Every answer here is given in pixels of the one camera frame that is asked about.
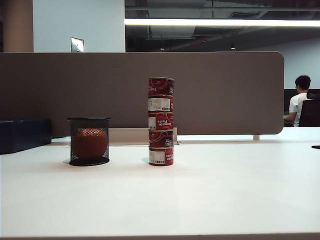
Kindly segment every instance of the partition leg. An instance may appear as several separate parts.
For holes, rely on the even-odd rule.
[[[253,135],[253,140],[260,140],[260,135]]]

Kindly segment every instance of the fluorescent light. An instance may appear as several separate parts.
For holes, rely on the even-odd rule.
[[[320,20],[243,20],[243,19],[159,19],[125,18],[125,25],[151,26],[257,26],[257,27],[320,27]]]

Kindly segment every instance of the light blue wall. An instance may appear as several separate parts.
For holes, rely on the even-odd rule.
[[[284,56],[284,88],[293,89],[300,75],[311,78],[311,88],[320,89],[320,38],[250,49],[278,51]]]
[[[125,0],[33,0],[34,52],[125,52]]]

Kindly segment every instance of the can label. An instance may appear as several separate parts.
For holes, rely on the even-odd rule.
[[[172,130],[174,115],[172,112],[152,112],[148,115],[149,130]]]
[[[152,95],[173,95],[174,80],[167,77],[149,78],[149,96]]]
[[[168,95],[152,96],[148,99],[149,112],[173,112],[174,98]]]
[[[149,146],[152,148],[167,148],[174,145],[174,131],[149,130]]]
[[[174,163],[174,148],[149,148],[149,164],[168,166]]]

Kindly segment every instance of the black mesh pencil holder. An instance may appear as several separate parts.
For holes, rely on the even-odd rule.
[[[94,166],[109,162],[109,117],[71,117],[70,165]]]

